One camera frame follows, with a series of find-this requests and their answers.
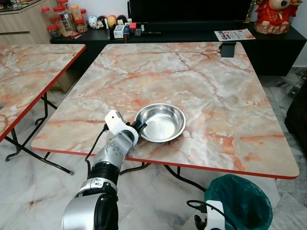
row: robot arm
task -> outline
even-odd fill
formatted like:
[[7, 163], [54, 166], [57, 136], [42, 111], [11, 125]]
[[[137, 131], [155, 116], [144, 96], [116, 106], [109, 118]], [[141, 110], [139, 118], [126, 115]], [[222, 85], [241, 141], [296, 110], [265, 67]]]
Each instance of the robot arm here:
[[105, 117], [115, 135], [94, 158], [88, 178], [65, 209], [63, 230], [117, 230], [117, 180], [127, 153], [138, 142], [138, 133], [146, 124], [126, 125], [119, 112]]

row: bin liner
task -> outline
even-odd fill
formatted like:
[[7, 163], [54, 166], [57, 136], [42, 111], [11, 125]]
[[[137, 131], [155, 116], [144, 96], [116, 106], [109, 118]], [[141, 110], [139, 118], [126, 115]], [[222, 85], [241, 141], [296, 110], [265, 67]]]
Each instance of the bin liner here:
[[[264, 192], [249, 180], [227, 174], [213, 180], [205, 201], [218, 200], [239, 230], [267, 230], [272, 222], [271, 203]], [[233, 227], [225, 220], [225, 229]]]

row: marble floor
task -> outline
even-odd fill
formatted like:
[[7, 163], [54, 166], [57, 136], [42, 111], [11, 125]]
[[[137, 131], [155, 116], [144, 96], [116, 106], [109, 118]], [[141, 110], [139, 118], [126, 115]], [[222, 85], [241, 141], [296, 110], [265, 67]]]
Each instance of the marble floor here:
[[[287, 96], [300, 78], [291, 72], [287, 77], [260, 77], [261, 84], [300, 168], [295, 180], [274, 180], [244, 176], [257, 184], [269, 197], [274, 208], [271, 230], [307, 229], [307, 160], [296, 138], [288, 133], [283, 120], [292, 99]], [[50, 91], [49, 99], [59, 105], [65, 94]], [[43, 115], [43, 103], [34, 108], [17, 125], [19, 141], [34, 128]], [[50, 160], [75, 171], [70, 176], [21, 152], [9, 162], [6, 155], [15, 147], [0, 143], [0, 230], [59, 230], [62, 213], [85, 180], [84, 157], [52, 153]], [[140, 163], [125, 161], [122, 169]], [[224, 175], [196, 169], [182, 169], [181, 174], [207, 187], [214, 178]], [[189, 199], [203, 200], [203, 192], [183, 183], [160, 165], [150, 165], [142, 172], [131, 172], [118, 179], [120, 230], [193, 230], [194, 209]]]

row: black monitor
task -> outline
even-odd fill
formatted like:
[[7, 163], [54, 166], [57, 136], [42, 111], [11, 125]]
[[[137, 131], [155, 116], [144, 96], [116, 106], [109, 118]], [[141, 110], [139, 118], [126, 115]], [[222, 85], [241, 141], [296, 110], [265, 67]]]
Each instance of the black monitor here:
[[244, 21], [251, 0], [130, 0], [134, 22]]

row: red figurine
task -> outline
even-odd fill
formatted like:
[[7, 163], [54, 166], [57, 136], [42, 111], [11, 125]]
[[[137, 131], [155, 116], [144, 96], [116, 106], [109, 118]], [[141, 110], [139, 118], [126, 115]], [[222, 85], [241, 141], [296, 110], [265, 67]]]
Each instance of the red figurine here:
[[262, 34], [283, 34], [290, 29], [290, 16], [296, 17], [301, 0], [256, 0], [259, 5], [255, 30]]

